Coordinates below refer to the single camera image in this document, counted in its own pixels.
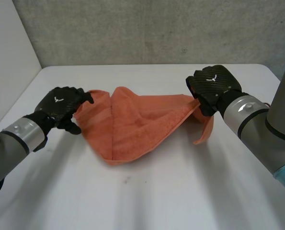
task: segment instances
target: white wall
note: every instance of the white wall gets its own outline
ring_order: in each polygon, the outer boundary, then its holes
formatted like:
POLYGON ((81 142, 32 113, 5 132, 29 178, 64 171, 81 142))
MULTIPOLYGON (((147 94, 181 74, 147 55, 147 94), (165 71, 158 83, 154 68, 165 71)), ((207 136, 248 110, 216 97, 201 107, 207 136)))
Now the white wall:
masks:
POLYGON ((0 0, 0 120, 40 70, 12 1, 0 0))

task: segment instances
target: white table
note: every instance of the white table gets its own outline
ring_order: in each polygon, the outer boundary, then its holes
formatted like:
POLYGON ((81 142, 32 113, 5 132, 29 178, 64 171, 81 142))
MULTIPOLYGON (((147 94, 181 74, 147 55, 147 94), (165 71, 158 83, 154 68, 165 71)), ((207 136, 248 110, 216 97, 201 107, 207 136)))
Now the white table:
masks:
MULTIPOLYGON (((140 95, 190 95, 185 78, 206 65, 43 69, 0 123, 33 111, 56 86, 140 95)), ((243 90, 271 102, 279 80, 261 65, 225 65, 243 90)), ((0 230, 285 230, 285 188, 215 115, 206 144, 186 121, 152 153, 111 167, 81 135, 54 129, 0 191, 0 230)))

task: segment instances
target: towel fold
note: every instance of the towel fold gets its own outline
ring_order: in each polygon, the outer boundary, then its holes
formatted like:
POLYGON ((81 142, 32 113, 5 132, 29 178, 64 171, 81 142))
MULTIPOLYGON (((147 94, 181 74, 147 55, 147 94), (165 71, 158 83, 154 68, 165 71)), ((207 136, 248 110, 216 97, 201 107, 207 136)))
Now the towel fold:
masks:
POLYGON ((214 118, 203 116, 199 101, 187 95, 138 96, 126 87, 90 91, 94 104, 84 103, 74 117, 95 152, 109 165, 133 161, 155 149, 193 114, 204 124, 199 144, 212 132, 214 118))

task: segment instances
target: robotic hand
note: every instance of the robotic hand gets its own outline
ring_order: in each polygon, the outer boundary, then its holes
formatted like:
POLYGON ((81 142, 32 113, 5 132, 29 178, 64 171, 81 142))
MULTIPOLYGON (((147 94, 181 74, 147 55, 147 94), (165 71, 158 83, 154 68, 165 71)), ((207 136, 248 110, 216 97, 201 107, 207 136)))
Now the robotic hand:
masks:
POLYGON ((75 88, 55 88, 36 107, 34 113, 26 115, 0 132, 0 189, 4 178, 30 152, 42 149, 49 131, 57 127, 71 134, 81 129, 71 119, 84 102, 93 103, 89 92, 75 88))
POLYGON ((221 65, 196 71, 186 79, 203 115, 221 113, 224 122, 285 186, 285 74, 271 108, 242 92, 235 77, 221 65))

